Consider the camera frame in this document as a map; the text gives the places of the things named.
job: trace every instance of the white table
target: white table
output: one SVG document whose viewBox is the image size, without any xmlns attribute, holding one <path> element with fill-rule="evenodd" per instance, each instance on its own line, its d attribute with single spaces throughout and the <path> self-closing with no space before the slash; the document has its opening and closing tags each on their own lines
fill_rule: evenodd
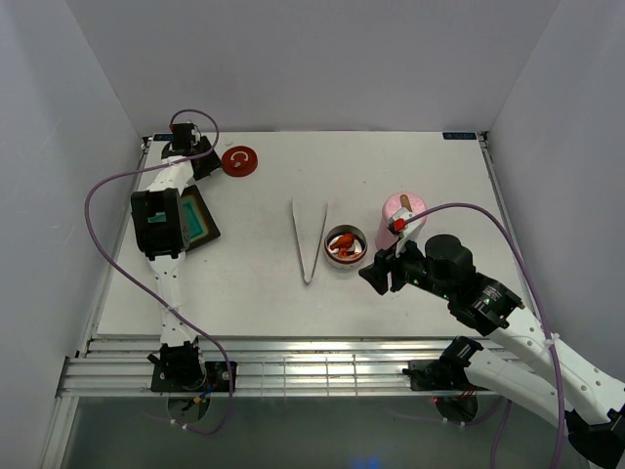
<svg viewBox="0 0 625 469">
<path fill-rule="evenodd" d="M 163 145 L 152 142 L 146 165 L 158 163 Z M 222 236 L 187 256 L 184 314 L 189 320 L 216 336 L 239 338 L 476 335 L 447 312 L 444 301 L 410 286 L 380 297 L 356 272 L 329 266 L 323 253 L 312 285 L 304 286 L 290 201 L 298 197 L 310 210 L 311 222 L 316 217 L 320 223 L 318 210 L 329 200 L 326 231 L 346 223 L 361 228 L 370 243 L 369 263 L 382 204 L 394 192 L 415 192 L 430 207 L 472 202 L 499 216 L 478 141 L 446 141 L 441 133 L 421 132 L 226 133 L 218 154 L 238 145 L 259 155 L 256 172 L 235 179 L 219 171 L 197 184 Z M 143 174 L 140 188 L 154 176 Z M 310 233 L 319 229 L 312 227 Z M 512 254 L 485 217 L 462 209 L 433 214 L 421 231 L 420 246 L 440 233 L 458 236 L 473 251 L 480 272 L 521 295 Z M 155 287 L 132 222 L 118 260 Z M 98 334 L 159 335 L 157 304 L 113 274 Z"/>
</svg>

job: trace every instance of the metal rail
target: metal rail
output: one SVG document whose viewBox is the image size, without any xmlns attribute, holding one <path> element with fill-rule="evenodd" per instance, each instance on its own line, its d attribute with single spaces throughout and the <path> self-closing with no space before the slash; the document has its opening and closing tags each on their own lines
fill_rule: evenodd
<svg viewBox="0 0 625 469">
<path fill-rule="evenodd" d="M 238 397 L 287 398 L 456 394 L 410 391 L 408 377 L 401 372 L 411 360 L 436 360 L 449 342 L 241 339 L 222 343 L 230 359 L 238 363 Z M 481 342 L 500 358 L 516 360 L 495 344 Z M 156 339 L 94 340 L 86 357 L 67 361 L 58 395 L 160 397 L 149 390 L 153 366 L 146 359 L 159 346 Z M 202 350 L 206 361 L 223 360 L 208 343 L 202 343 Z"/>
</svg>

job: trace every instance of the metal tweezers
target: metal tweezers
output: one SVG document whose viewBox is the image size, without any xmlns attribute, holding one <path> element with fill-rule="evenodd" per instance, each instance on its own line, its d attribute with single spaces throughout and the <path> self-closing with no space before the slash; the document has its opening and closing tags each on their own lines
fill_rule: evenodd
<svg viewBox="0 0 625 469">
<path fill-rule="evenodd" d="M 328 218 L 328 202 L 325 202 L 325 213 L 323 214 L 323 225 L 321 226 L 321 233 L 319 233 L 319 242 L 316 247 L 316 253 L 314 254 L 314 263 L 312 264 L 311 276 L 306 278 L 306 270 L 304 268 L 304 257 L 302 256 L 302 246 L 300 246 L 300 237 L 297 233 L 297 216 L 295 214 L 295 200 L 291 199 L 291 214 L 293 216 L 293 230 L 295 231 L 295 241 L 297 243 L 297 252 L 300 258 L 300 270 L 302 271 L 302 280 L 304 285 L 308 286 L 313 282 L 314 270 L 316 269 L 316 261 L 319 258 L 319 249 L 323 242 L 323 234 L 325 233 L 325 222 Z"/>
</svg>

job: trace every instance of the green sponge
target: green sponge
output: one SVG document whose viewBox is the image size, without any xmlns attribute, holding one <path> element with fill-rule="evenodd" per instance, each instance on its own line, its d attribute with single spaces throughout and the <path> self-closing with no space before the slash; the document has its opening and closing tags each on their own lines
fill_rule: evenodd
<svg viewBox="0 0 625 469">
<path fill-rule="evenodd" d="M 206 244 L 221 235 L 197 186 L 187 187 L 181 196 L 187 216 L 190 243 L 187 251 Z"/>
</svg>

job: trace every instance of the blue label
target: blue label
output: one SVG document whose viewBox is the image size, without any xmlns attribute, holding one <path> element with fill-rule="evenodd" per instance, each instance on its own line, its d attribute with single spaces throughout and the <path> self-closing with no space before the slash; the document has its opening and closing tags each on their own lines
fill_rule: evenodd
<svg viewBox="0 0 625 469">
<path fill-rule="evenodd" d="M 155 142 L 171 142 L 174 140 L 173 134 L 154 134 Z"/>
<path fill-rule="evenodd" d="M 153 217 L 148 217 L 148 223 L 162 223 L 167 221 L 167 215 L 165 212 L 156 212 Z"/>
<path fill-rule="evenodd" d="M 478 136 L 475 132 L 443 132 L 442 137 L 445 140 L 477 140 Z"/>
</svg>

